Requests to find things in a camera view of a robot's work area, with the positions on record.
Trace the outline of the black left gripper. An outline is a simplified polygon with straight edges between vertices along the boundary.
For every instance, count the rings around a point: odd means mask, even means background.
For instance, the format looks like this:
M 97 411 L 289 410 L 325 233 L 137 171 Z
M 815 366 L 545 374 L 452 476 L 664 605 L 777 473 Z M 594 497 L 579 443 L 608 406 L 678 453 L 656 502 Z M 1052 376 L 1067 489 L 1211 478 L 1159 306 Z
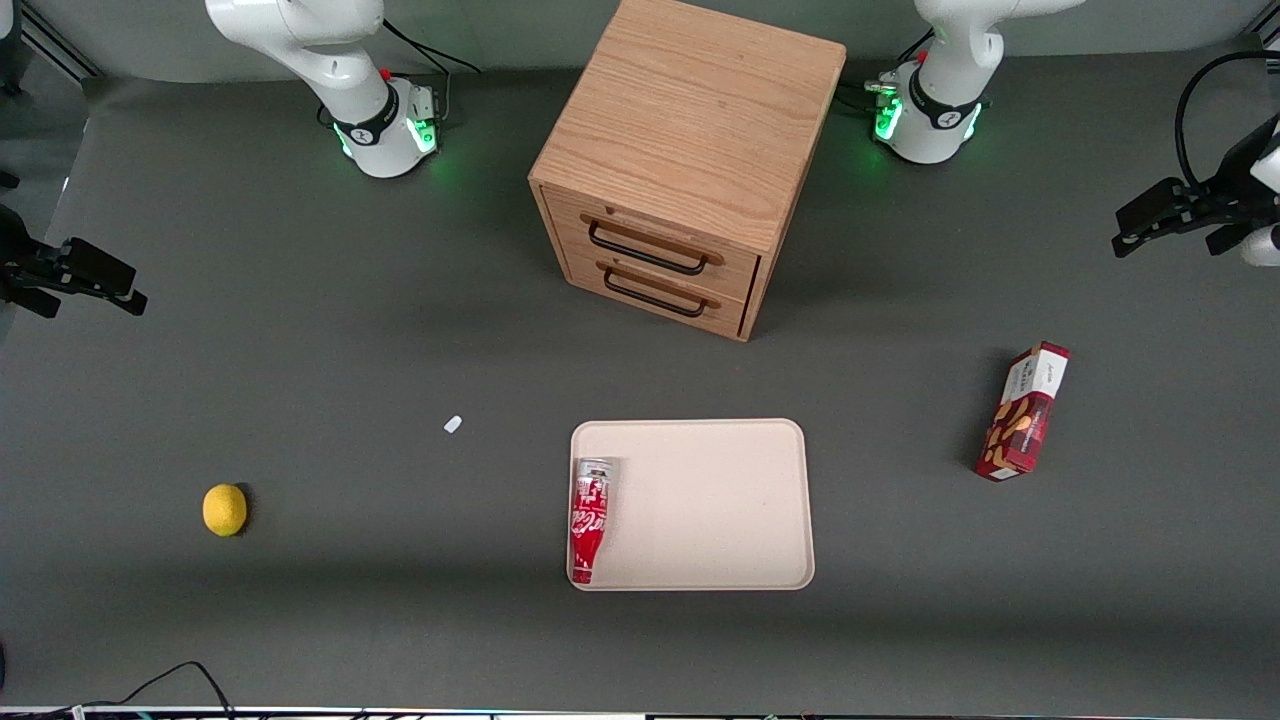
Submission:
M 1279 115 L 1272 115 L 1224 155 L 1196 199 L 1183 179 L 1165 178 L 1115 213 L 1115 258 L 1169 234 L 1221 225 L 1204 238 L 1211 256 L 1245 242 L 1256 228 L 1277 223 Z

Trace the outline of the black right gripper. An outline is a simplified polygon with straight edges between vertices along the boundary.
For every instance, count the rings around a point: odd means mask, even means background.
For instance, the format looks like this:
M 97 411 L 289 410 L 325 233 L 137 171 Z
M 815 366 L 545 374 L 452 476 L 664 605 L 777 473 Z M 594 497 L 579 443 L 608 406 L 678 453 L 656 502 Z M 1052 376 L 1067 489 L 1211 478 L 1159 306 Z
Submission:
M 147 307 L 148 299 L 134 288 L 133 266 L 82 238 L 69 238 L 60 246 L 40 242 L 5 205 L 1 205 L 1 265 L 3 292 L 15 293 L 18 306 L 41 318 L 54 319 L 61 300 L 44 290 L 20 287 L 19 275 L 32 273 L 35 287 L 88 295 L 133 316 L 142 316 Z

